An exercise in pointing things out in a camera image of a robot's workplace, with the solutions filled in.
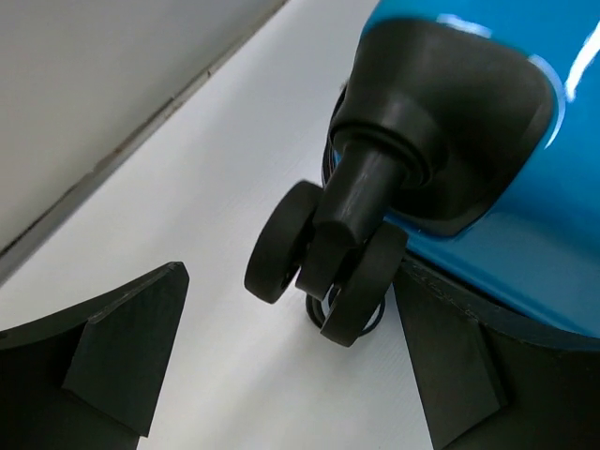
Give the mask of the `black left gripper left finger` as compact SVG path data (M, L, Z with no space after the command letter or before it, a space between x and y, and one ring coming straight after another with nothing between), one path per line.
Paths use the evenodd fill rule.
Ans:
M182 262L1 333L4 449L135 449L187 297Z

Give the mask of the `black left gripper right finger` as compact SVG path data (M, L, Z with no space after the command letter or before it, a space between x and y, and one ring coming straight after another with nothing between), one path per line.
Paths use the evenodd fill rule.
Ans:
M394 282L437 449L595 449L599 342L517 314L425 266Z

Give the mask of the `blue kids suitcase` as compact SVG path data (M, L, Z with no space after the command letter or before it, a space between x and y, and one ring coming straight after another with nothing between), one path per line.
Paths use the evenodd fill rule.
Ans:
M246 289L328 304L352 345L401 257L599 334L599 5L381 1L329 122L322 183L266 221Z

